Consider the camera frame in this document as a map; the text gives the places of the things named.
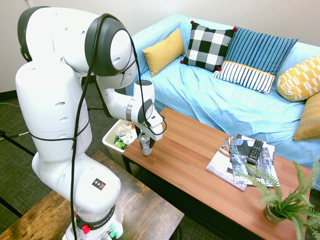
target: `blue blanket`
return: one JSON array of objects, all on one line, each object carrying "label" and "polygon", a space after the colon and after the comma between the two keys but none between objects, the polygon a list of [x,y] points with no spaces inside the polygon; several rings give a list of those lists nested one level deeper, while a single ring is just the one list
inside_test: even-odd
[{"label": "blue blanket", "polygon": [[[192,18],[172,15],[137,33],[133,41],[138,53],[142,79],[154,84],[156,108],[169,107],[232,136],[241,134],[275,146],[275,153],[290,161],[312,168],[320,156],[320,139],[293,141],[305,102],[290,102],[279,95],[277,79],[264,95],[240,85],[212,77],[211,71],[180,64],[178,57],[156,76],[151,77],[142,49],[165,39],[180,28],[187,50]],[[232,29],[232,26],[194,19],[206,27]],[[294,65],[320,53],[320,47],[297,42],[278,75]],[[132,95],[132,84],[126,88]],[[316,189],[320,190],[320,178]]]}]

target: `sticker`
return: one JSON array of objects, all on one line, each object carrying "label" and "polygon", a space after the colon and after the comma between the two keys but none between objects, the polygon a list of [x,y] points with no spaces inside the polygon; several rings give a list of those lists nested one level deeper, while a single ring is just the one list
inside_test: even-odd
[{"label": "sticker", "polygon": [[95,186],[97,189],[102,190],[102,189],[104,189],[106,184],[103,181],[101,181],[98,178],[96,178],[93,181],[92,185]]}]

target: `plant pot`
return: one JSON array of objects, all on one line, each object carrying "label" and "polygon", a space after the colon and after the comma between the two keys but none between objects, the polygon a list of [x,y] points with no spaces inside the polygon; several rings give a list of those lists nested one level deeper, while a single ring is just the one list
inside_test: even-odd
[{"label": "plant pot", "polygon": [[267,204],[263,210],[263,214],[269,222],[277,224],[286,219],[286,217],[276,213],[270,206]]}]

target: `camera stand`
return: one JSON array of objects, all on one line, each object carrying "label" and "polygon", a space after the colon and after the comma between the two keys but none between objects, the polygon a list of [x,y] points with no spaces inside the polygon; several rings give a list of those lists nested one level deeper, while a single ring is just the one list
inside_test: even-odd
[{"label": "camera stand", "polygon": [[[4,138],[5,140],[9,141],[10,143],[12,143],[13,145],[16,145],[18,148],[22,149],[23,151],[25,151],[26,153],[30,154],[31,156],[34,156],[35,154],[30,151],[29,149],[25,148],[24,146],[22,146],[21,144],[17,143],[15,140],[11,139],[9,136],[6,135],[6,132],[0,129],[0,137]],[[1,196],[0,196],[0,204],[2,204],[3,206],[5,206],[8,210],[10,210],[12,213],[14,213],[17,217],[21,218],[23,215],[16,210],[13,206],[11,206],[6,200],[4,200]]]}]

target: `yellow patterned pillow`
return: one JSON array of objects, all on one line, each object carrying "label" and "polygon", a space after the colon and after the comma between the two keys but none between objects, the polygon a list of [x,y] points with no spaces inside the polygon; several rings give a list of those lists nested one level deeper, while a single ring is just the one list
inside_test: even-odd
[{"label": "yellow patterned pillow", "polygon": [[320,54],[285,71],[277,82],[278,92],[285,99],[299,102],[320,92]]},{"label": "yellow patterned pillow", "polygon": [[320,93],[310,97],[304,106],[293,140],[320,139]]}]

